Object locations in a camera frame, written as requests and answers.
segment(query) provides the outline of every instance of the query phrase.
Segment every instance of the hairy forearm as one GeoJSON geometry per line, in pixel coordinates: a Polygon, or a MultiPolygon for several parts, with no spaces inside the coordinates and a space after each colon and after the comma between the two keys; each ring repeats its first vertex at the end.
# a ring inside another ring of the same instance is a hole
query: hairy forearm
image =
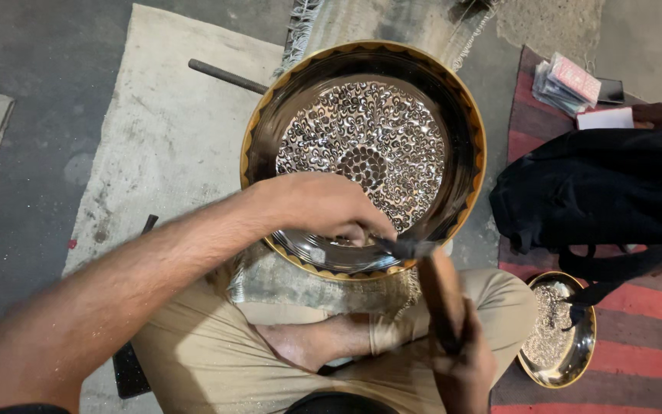
{"type": "Polygon", "coordinates": [[[77,409],[81,381],[156,309],[282,225],[263,197],[260,186],[250,188],[157,228],[2,321],[0,406],[28,402],[34,395],[36,401],[77,409]]]}

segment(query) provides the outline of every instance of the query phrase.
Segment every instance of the smartphone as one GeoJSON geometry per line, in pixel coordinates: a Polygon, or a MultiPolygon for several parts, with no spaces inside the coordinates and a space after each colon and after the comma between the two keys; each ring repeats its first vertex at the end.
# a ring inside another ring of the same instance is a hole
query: smartphone
{"type": "Polygon", "coordinates": [[[600,96],[597,99],[599,103],[618,105],[624,103],[624,90],[622,90],[621,80],[597,78],[602,82],[600,96]]]}

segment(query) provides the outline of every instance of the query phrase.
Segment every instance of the pink packet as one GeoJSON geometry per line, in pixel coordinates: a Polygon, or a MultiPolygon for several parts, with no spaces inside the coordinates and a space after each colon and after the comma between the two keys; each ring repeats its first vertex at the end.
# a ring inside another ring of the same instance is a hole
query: pink packet
{"type": "Polygon", "coordinates": [[[548,79],[560,83],[579,95],[592,108],[596,106],[602,82],[558,52],[554,53],[551,59],[551,72],[548,74],[548,79]]]}

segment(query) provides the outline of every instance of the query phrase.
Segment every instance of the leg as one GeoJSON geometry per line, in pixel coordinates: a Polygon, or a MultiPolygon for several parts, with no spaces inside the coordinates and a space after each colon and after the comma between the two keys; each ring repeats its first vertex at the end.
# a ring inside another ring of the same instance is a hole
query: leg
{"type": "MultiPolygon", "coordinates": [[[[460,272],[464,293],[477,305],[484,334],[497,359],[495,381],[517,355],[536,322],[538,308],[530,288],[518,277],[498,269],[460,272]]],[[[428,334],[430,316],[425,304],[417,304],[398,319],[372,318],[372,354],[382,352],[428,334]]]]}
{"type": "MultiPolygon", "coordinates": [[[[497,360],[496,382],[533,328],[538,315],[535,297],[519,278],[501,270],[465,270],[460,277],[465,294],[477,305],[484,334],[497,360]]],[[[374,316],[369,333],[371,350],[373,354],[384,354],[340,371],[335,378],[376,393],[378,399],[401,412],[441,412],[428,342],[417,340],[400,347],[427,334],[428,324],[424,304],[407,309],[396,320],[374,316]]]]}
{"type": "MultiPolygon", "coordinates": [[[[535,298],[519,278],[501,270],[465,270],[460,277],[497,359],[496,382],[533,328],[535,298]]],[[[397,319],[373,315],[366,324],[357,315],[346,315],[317,324],[268,326],[261,332],[278,353],[310,369],[338,357],[384,353],[336,372],[333,378],[344,381],[345,391],[384,401],[400,412],[440,412],[428,342],[400,346],[427,334],[428,324],[425,304],[418,304],[397,319]]]]}
{"type": "Polygon", "coordinates": [[[133,338],[163,411],[273,412],[333,388],[330,379],[279,361],[222,293],[199,280],[133,338]]]}

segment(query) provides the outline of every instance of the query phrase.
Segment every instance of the bag strap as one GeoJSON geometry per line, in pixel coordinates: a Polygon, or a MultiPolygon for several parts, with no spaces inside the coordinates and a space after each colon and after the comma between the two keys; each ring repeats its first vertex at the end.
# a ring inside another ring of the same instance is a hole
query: bag strap
{"type": "Polygon", "coordinates": [[[572,325],[564,331],[584,318],[586,308],[601,302],[624,282],[643,276],[662,265],[662,245],[638,253],[606,258],[593,257],[594,250],[590,245],[586,256],[577,256],[569,248],[559,250],[558,265],[564,272],[588,282],[598,282],[589,283],[589,286],[564,299],[572,305],[569,313],[572,325]]]}

